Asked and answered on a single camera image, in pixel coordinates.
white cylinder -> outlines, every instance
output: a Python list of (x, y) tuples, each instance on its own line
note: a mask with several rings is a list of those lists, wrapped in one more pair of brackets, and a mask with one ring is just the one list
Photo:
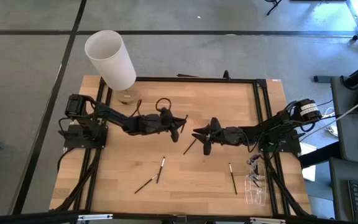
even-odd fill
[(121, 36), (112, 30), (93, 34), (85, 53), (113, 90), (126, 90), (135, 83), (136, 72)]

black stick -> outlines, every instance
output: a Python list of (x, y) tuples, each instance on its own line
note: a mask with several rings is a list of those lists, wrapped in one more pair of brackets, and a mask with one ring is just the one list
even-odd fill
[(146, 182), (146, 184), (144, 184), (143, 186), (141, 186), (139, 189), (137, 189), (137, 191), (135, 191), (135, 194), (137, 192), (139, 192), (140, 190), (142, 190), (142, 188), (144, 188), (148, 183), (150, 183), (156, 176), (158, 176), (158, 174), (155, 174), (154, 177), (152, 177), (149, 181)]
[(161, 163), (161, 166), (160, 166), (160, 170), (158, 172), (158, 177), (157, 177), (157, 183), (156, 184), (158, 184), (158, 180), (160, 180), (161, 170), (162, 170), (162, 167), (164, 166), (164, 162), (165, 162), (165, 156), (162, 158), (162, 163)]
[(194, 142), (196, 142), (196, 141), (197, 141), (197, 139), (194, 139), (194, 141), (193, 141), (193, 142), (190, 144), (190, 146), (186, 149), (186, 151), (183, 153), (183, 155), (186, 154), (187, 151), (189, 151), (189, 149), (193, 146)]
[(234, 191), (237, 194), (236, 183), (234, 181), (233, 170), (231, 169), (231, 164), (230, 163), (229, 163), (229, 167), (230, 167), (231, 179), (233, 180)]

black clamp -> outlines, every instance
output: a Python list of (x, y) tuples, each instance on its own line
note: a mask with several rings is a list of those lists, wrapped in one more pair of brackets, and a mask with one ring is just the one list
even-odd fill
[(262, 88), (267, 88), (267, 82), (264, 78), (257, 78), (256, 83)]
[(175, 223), (187, 223), (187, 216), (186, 215), (175, 215), (176, 216), (176, 221)]
[(229, 71), (227, 71), (227, 70), (224, 71), (223, 78), (225, 78), (227, 82), (231, 82)]

table leg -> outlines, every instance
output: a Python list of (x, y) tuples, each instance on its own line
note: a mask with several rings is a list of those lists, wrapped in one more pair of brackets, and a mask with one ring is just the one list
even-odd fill
[(313, 166), (325, 161), (328, 161), (330, 157), (341, 158), (341, 151), (339, 150), (339, 141), (329, 144), (317, 149), (314, 152), (307, 153), (299, 157), (302, 169), (309, 166)]

floor tile line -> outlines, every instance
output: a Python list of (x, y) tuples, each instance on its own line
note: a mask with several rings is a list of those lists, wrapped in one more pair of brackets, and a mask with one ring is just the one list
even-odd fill
[(39, 156), (41, 154), (42, 145), (45, 140), (45, 135), (47, 133), (47, 129), (49, 126), (50, 118), (52, 117), (53, 109), (55, 107), (56, 99), (58, 96), (58, 92), (60, 86), (63, 81), (63, 77), (65, 74), (65, 70), (67, 67), (68, 59), (70, 58), (71, 50), (73, 48), (74, 40), (76, 37), (76, 32), (81, 22), (81, 18), (86, 6), (86, 0), (81, 0), (80, 7), (78, 9), (78, 13), (74, 22), (73, 29), (71, 30), (70, 38), (68, 39), (68, 43), (65, 49), (65, 53), (63, 54), (62, 62), (60, 64), (60, 68), (58, 71), (58, 75), (56, 77), (55, 83), (53, 84), (48, 103), (46, 105), (46, 109), (41, 119), (41, 123), (37, 130), (37, 134), (35, 135), (35, 139), (32, 145), (32, 149), (30, 150), (29, 157), (27, 159), (26, 168), (24, 169), (21, 181), (17, 186), (17, 190), (15, 192), (14, 198), (12, 200), (12, 204), (10, 207), (10, 212), (14, 215), (20, 214), (22, 212), (23, 206), (25, 204), (25, 198), (30, 189), (31, 180), (33, 178), (35, 168), (37, 167), (37, 162)]

